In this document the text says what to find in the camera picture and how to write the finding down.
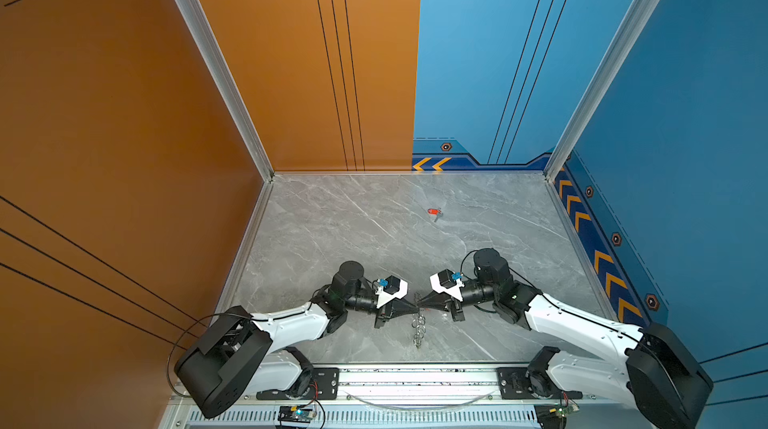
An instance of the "robotic arm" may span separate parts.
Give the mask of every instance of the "robotic arm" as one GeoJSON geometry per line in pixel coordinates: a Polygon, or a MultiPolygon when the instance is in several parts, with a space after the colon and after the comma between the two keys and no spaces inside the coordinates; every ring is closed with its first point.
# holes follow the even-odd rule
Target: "robotic arm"
{"type": "Polygon", "coordinates": [[[216,417],[242,394],[275,390],[301,397],[312,364],[293,345],[335,332],[347,309],[376,315],[375,328],[418,312],[404,299],[408,283],[395,277],[370,282],[355,261],[341,264],[330,284],[305,304],[285,311],[249,314],[235,306],[221,315],[174,366],[174,372],[207,418],[216,417]]]}
{"type": "Polygon", "coordinates": [[[528,366],[534,395],[582,391],[636,407],[663,429],[696,426],[714,384],[669,328],[621,324],[566,305],[514,280],[494,249],[475,252],[474,261],[476,279],[461,282],[462,275],[439,272],[431,277],[433,292],[417,304],[463,321],[464,304],[493,301],[510,324],[562,338],[600,357],[543,347],[528,366]]]}

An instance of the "gray marble floor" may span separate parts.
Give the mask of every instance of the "gray marble floor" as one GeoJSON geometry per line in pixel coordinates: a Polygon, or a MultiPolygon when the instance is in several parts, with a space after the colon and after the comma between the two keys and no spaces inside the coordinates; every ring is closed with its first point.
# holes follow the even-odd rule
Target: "gray marble floor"
{"type": "MultiPolygon", "coordinates": [[[[493,247],[543,291],[603,315],[546,190],[541,174],[520,172],[276,176],[235,303],[249,311],[300,305],[347,260],[368,279],[394,274],[409,294],[425,294],[429,275],[493,247]],[[428,208],[443,216],[436,221],[428,208]]],[[[584,354],[473,307],[465,315],[455,323],[425,311],[416,348],[411,317],[375,330],[372,315],[353,311],[334,335],[298,347],[316,363],[529,361],[543,345],[584,354]]]]}

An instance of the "yellow chevron arrow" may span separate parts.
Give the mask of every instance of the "yellow chevron arrow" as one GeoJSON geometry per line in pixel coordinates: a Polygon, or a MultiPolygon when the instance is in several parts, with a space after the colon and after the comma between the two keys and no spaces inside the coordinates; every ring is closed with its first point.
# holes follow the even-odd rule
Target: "yellow chevron arrow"
{"type": "Polygon", "coordinates": [[[606,272],[605,273],[605,294],[608,296],[609,299],[610,299],[610,283],[611,282],[615,284],[619,284],[624,289],[627,288],[627,285],[624,283],[624,281],[622,281],[615,275],[611,274],[610,272],[606,272]]]}
{"type": "Polygon", "coordinates": [[[423,158],[418,164],[414,165],[413,168],[416,169],[417,171],[423,171],[424,169],[422,169],[422,164],[424,162],[427,162],[429,159],[431,159],[431,157],[423,158]]]}
{"type": "Polygon", "coordinates": [[[435,169],[436,171],[442,171],[442,168],[440,166],[445,164],[449,160],[451,160],[451,158],[450,157],[446,157],[442,161],[438,162],[436,165],[433,165],[432,168],[435,169]]]}
{"type": "Polygon", "coordinates": [[[600,274],[599,265],[600,265],[600,260],[601,259],[604,260],[604,261],[608,261],[611,264],[614,263],[614,260],[608,254],[605,254],[604,252],[600,252],[600,251],[595,251],[594,252],[594,271],[596,273],[598,273],[598,274],[600,274]]]}
{"type": "Polygon", "coordinates": [[[588,221],[591,221],[592,218],[589,216],[589,214],[585,214],[583,212],[576,211],[576,220],[574,221],[574,225],[576,226],[576,232],[578,232],[578,223],[581,221],[581,219],[587,219],[588,221]]]}
{"type": "Polygon", "coordinates": [[[581,199],[576,197],[575,195],[569,195],[565,198],[565,200],[568,201],[568,206],[566,207],[566,210],[568,211],[568,215],[571,215],[571,202],[581,202],[581,199]]]}
{"type": "Polygon", "coordinates": [[[634,307],[624,299],[619,298],[619,322],[624,322],[624,309],[629,309],[630,311],[637,314],[641,319],[643,318],[643,315],[640,313],[640,309],[634,307]]]}
{"type": "Polygon", "coordinates": [[[571,181],[567,181],[567,180],[565,180],[565,179],[563,179],[562,181],[560,181],[560,199],[561,199],[561,200],[562,200],[562,198],[563,198],[563,186],[564,186],[564,185],[573,185],[573,183],[572,183],[571,181]]]}

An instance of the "blue wall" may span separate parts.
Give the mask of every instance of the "blue wall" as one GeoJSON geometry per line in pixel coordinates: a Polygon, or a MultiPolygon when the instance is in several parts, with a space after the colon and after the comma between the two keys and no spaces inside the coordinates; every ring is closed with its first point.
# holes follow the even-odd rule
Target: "blue wall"
{"type": "MultiPolygon", "coordinates": [[[[699,361],[768,342],[767,7],[661,0],[575,151],[699,361]]],[[[717,381],[767,361],[763,347],[704,368],[717,381]]],[[[710,403],[766,387],[766,373],[723,381],[710,403]]],[[[763,427],[766,405],[713,405],[700,427],[763,427]]]]}
{"type": "Polygon", "coordinates": [[[422,0],[414,137],[455,139],[482,164],[552,150],[631,1],[541,0],[523,52],[537,0],[422,0]]]}

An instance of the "orange wall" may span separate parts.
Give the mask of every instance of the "orange wall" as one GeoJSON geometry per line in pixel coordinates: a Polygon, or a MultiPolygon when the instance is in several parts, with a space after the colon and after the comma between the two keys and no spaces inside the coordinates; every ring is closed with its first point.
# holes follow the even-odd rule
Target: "orange wall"
{"type": "Polygon", "coordinates": [[[200,0],[274,169],[406,170],[419,0],[200,0]]]}
{"type": "MultiPolygon", "coordinates": [[[[0,32],[0,195],[195,317],[262,184],[173,0],[22,0],[0,32]]],[[[186,327],[191,319],[0,200],[0,228],[186,327]]],[[[180,333],[12,237],[0,263],[180,333]]],[[[7,427],[147,427],[170,344],[0,267],[7,427]]]]}

